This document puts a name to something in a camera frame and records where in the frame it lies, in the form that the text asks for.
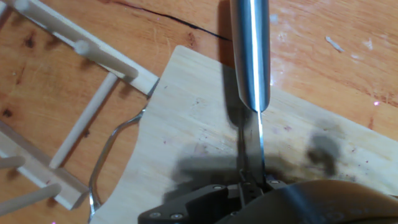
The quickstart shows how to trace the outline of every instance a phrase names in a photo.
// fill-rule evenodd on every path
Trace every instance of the wooden table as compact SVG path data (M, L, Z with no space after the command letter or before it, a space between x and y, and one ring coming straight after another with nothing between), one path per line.
M231 67L228 1L43 0L161 76L176 45ZM394 0L270 0L272 85L398 140L398 4ZM339 53L329 36L345 51ZM107 74L12 13L0 30L0 120L53 156ZM64 167L87 184L112 130L138 113L144 95L119 82ZM105 201L134 149L138 127L118 137L98 181ZM37 187L0 171L0 201ZM52 200L0 223L84 223L88 200L68 211Z

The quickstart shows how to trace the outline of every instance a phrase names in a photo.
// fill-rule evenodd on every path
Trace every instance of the knife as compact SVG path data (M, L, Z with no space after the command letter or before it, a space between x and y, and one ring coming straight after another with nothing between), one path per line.
M246 105L239 136L244 169L254 181L265 181L261 113L270 101L268 0L231 0L231 23L239 97Z

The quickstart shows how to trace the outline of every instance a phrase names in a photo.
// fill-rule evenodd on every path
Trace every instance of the wooden frame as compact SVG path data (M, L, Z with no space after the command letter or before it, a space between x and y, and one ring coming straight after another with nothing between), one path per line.
M9 126L0 122L0 156L3 158L0 159L0 169L15 167L40 187L40 190L36 192L0 203L0 216L48 197L54 197L65 208L73 209L82 203L88 194L88 188L65 169L59 168L60 164L85 130L118 77L149 96L159 78L38 0L0 1L2 23L8 18L10 8L67 43L79 55L109 70L108 76L52 159Z

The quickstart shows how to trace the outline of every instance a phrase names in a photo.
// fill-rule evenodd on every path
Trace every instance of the metal wire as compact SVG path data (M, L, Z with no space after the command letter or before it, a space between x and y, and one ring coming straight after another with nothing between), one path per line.
M142 109L141 112L137 114L135 117L133 117L129 121L124 122L123 124L120 124L106 141L106 144L101 152L101 155L99 155L97 163L94 166L94 170L91 173L90 181L88 182L88 189L90 191L90 216L88 217L88 223L90 223L91 219L94 217L95 212L102 206L100 198L98 197L97 193L96 181L100 174L101 168L106 160L106 157L108 156L109 151L112 148L114 141L116 140L116 137L118 136L120 131L122 131L124 128L132 124L138 123L138 121L142 118L142 115L144 114L145 110L146 110L145 108Z

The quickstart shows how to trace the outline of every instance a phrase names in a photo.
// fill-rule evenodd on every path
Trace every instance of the bamboo cutting board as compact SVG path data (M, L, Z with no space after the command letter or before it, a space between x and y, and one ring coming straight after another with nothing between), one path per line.
M234 70L178 46L139 124L134 152L95 224L137 216L206 184L236 179ZM354 181L398 195L398 143L271 89L262 115L266 166L286 182Z

